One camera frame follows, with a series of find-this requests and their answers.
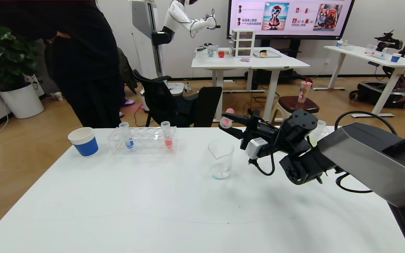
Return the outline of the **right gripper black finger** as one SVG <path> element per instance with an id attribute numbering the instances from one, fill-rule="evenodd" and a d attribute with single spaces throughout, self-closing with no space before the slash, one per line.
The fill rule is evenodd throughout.
<path id="1" fill-rule="evenodd" d="M 247 125 L 249 122 L 249 119 L 250 118 L 246 115 L 225 112 L 222 114 L 221 125 L 223 127 L 231 127 L 233 123 Z"/>
<path id="2" fill-rule="evenodd" d="M 243 131 L 238 128 L 223 128 L 221 124 L 218 125 L 218 128 L 224 131 L 225 133 L 229 134 L 230 136 L 235 137 L 236 139 L 243 139 Z"/>

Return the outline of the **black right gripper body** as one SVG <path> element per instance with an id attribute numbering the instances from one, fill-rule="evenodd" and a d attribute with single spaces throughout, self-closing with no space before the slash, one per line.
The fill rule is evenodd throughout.
<path id="1" fill-rule="evenodd" d="M 246 150 L 246 146 L 250 140 L 262 138 L 268 143 L 270 150 L 278 150 L 277 137 L 279 128 L 265 121 L 260 116 L 260 111 L 258 109 L 249 109 L 249 116 L 250 117 L 246 123 L 246 129 L 243 132 L 240 149 Z"/>

